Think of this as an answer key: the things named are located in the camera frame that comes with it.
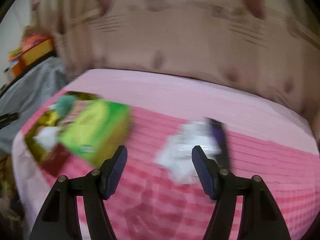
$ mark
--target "brown object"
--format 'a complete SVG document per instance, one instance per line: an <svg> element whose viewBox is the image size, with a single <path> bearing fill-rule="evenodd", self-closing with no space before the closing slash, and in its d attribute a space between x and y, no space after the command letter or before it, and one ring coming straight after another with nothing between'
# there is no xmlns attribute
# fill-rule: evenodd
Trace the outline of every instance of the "brown object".
<svg viewBox="0 0 320 240"><path fill-rule="evenodd" d="M49 154L48 158L39 164L39 166L50 175L56 177L69 155L70 152L59 143Z"/></svg>

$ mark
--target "silver bolt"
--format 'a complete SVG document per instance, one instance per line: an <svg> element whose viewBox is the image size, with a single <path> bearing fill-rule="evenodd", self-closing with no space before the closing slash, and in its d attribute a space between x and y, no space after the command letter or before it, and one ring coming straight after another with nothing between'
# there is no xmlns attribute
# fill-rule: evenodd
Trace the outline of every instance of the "silver bolt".
<svg viewBox="0 0 320 240"><path fill-rule="evenodd" d="M227 169L221 169L220 170L220 173L224 176L228 175L229 174L229 171Z"/></svg>
<svg viewBox="0 0 320 240"><path fill-rule="evenodd" d="M254 175L254 176L253 176L253 180L256 181L256 182L260 182L262 179L261 179L260 176Z"/></svg>
<svg viewBox="0 0 320 240"><path fill-rule="evenodd" d="M91 174L92 174L93 176L97 176L99 173L100 173L100 170L99 170L99 169L94 169L94 170L91 171Z"/></svg>
<svg viewBox="0 0 320 240"><path fill-rule="evenodd" d="M62 176L60 176L59 178L58 178L58 181L59 182L64 182L65 180L66 180L66 176L64 176L64 175L62 175Z"/></svg>

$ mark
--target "gray cloth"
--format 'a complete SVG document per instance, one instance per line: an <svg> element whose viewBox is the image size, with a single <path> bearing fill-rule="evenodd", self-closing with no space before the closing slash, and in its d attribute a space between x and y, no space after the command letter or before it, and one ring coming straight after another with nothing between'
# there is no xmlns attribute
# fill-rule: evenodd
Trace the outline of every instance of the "gray cloth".
<svg viewBox="0 0 320 240"><path fill-rule="evenodd" d="M21 127L68 83L62 60L50 57L13 84L0 98L0 116L18 112L19 119L0 130L0 151L11 154L13 139Z"/></svg>

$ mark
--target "white object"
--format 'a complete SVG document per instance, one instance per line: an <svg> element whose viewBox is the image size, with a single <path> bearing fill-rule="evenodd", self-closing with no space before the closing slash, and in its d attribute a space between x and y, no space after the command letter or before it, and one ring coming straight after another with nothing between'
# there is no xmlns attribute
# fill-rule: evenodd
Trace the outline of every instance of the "white object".
<svg viewBox="0 0 320 240"><path fill-rule="evenodd" d="M192 148L195 145L200 145L210 159L215 159L214 156L221 153L209 129L209 124L206 122L188 122L181 125L177 135L170 136L155 162L170 170L170 178L174 182L179 184L197 182L196 170L191 159Z"/></svg>
<svg viewBox="0 0 320 240"><path fill-rule="evenodd" d="M60 127L57 126L44 127L33 138L46 152L51 152L58 143L57 137L59 131Z"/></svg>

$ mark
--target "white crumpled plastic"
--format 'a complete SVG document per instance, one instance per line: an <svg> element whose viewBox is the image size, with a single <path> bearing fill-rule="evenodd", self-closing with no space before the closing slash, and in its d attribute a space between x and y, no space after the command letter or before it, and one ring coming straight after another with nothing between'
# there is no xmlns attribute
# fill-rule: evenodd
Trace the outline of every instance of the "white crumpled plastic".
<svg viewBox="0 0 320 240"><path fill-rule="evenodd" d="M169 177L175 183L194 184L198 178L191 152L196 145L200 145L206 156L213 160L221 153L217 141L210 134L209 123L188 122L181 125L178 134L169 137L155 162L170 170Z"/></svg>

